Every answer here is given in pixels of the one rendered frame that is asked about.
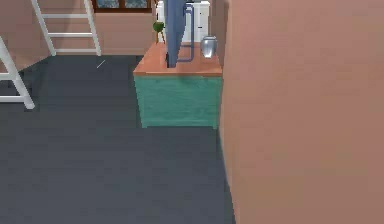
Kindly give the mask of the green stand with orange top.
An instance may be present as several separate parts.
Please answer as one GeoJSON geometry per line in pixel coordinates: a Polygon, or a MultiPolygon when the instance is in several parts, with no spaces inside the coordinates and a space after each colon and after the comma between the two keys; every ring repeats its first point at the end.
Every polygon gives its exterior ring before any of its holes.
{"type": "Polygon", "coordinates": [[[219,126],[223,74],[219,58],[206,58],[196,47],[194,59],[166,63],[166,45],[152,44],[133,71],[141,124],[219,126]]]}

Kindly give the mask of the green house plant on stand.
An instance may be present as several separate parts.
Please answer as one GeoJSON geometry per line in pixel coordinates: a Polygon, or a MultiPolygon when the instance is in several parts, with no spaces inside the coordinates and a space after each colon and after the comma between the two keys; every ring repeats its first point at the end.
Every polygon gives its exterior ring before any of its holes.
{"type": "Polygon", "coordinates": [[[156,42],[159,42],[159,39],[162,39],[163,43],[166,43],[164,28],[165,24],[161,21],[156,21],[153,23],[153,30],[156,32],[156,42]]]}

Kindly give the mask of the silver vase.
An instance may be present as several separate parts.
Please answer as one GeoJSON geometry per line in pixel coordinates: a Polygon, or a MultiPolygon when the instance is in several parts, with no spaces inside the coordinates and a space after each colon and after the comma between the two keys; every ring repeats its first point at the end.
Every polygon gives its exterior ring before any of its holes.
{"type": "Polygon", "coordinates": [[[212,58],[217,50],[217,38],[215,36],[205,36],[200,43],[201,53],[205,58],[212,58]]]}

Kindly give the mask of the blue grey television set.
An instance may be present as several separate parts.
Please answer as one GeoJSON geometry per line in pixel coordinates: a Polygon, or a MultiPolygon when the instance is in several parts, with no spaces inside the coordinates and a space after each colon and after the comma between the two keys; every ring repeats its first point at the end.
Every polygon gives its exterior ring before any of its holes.
{"type": "Polygon", "coordinates": [[[175,68],[178,62],[191,62],[194,59],[194,6],[186,0],[163,0],[166,30],[166,63],[175,68]],[[186,16],[190,15],[191,42],[183,44],[186,16]],[[179,58],[181,48],[189,48],[188,58],[179,58]]]}

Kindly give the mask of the white chest of drawers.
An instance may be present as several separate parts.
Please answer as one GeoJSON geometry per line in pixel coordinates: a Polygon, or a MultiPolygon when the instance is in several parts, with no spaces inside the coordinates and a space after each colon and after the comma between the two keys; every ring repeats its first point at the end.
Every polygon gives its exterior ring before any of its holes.
{"type": "MultiPolygon", "coordinates": [[[[194,7],[194,41],[200,42],[205,36],[208,35],[210,2],[209,1],[193,2],[192,5],[194,7]]],[[[159,1],[156,6],[156,16],[159,22],[165,22],[163,1],[159,1]]],[[[187,16],[186,27],[183,34],[182,42],[187,43],[190,41],[191,41],[190,16],[187,16]]]]}

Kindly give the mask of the brown framed window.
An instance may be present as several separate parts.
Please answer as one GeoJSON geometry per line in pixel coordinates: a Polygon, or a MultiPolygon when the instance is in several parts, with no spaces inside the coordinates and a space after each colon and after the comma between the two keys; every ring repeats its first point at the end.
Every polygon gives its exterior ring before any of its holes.
{"type": "Polygon", "coordinates": [[[91,0],[95,13],[151,13],[151,0],[91,0]]]}

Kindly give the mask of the white ladder frame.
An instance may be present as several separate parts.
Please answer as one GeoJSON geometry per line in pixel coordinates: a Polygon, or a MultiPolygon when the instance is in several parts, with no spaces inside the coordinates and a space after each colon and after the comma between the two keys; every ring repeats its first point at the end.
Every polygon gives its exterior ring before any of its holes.
{"type": "Polygon", "coordinates": [[[0,96],[0,103],[22,102],[27,109],[29,110],[34,109],[35,104],[1,36],[0,36],[0,61],[4,64],[7,70],[6,73],[0,73],[0,81],[11,81],[18,92],[18,96],[0,96]]]}
{"type": "Polygon", "coordinates": [[[101,47],[96,32],[96,26],[93,19],[93,6],[90,0],[83,0],[85,12],[83,14],[43,14],[41,12],[38,0],[31,0],[32,7],[35,11],[37,21],[40,25],[41,31],[47,43],[48,49],[52,56],[57,53],[95,53],[97,56],[101,55],[101,47]],[[89,32],[49,32],[46,26],[46,19],[86,19],[88,21],[89,32]],[[52,38],[91,38],[94,42],[94,48],[85,49],[65,49],[55,48],[52,38]]]}

